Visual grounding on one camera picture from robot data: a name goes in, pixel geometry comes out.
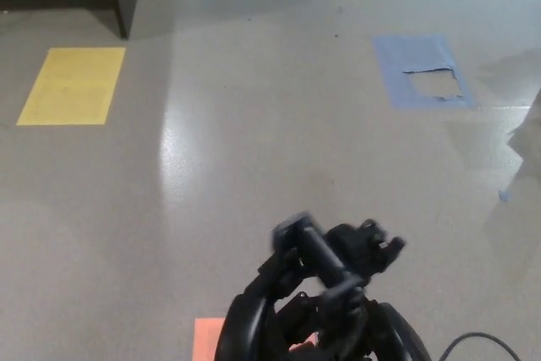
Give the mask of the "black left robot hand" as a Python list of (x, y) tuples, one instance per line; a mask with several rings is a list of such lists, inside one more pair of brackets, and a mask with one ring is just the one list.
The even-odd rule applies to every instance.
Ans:
[(312, 341), (317, 331), (314, 299), (300, 292), (275, 309), (310, 276), (296, 249), (276, 251), (232, 301), (214, 359), (324, 360), (325, 352)]

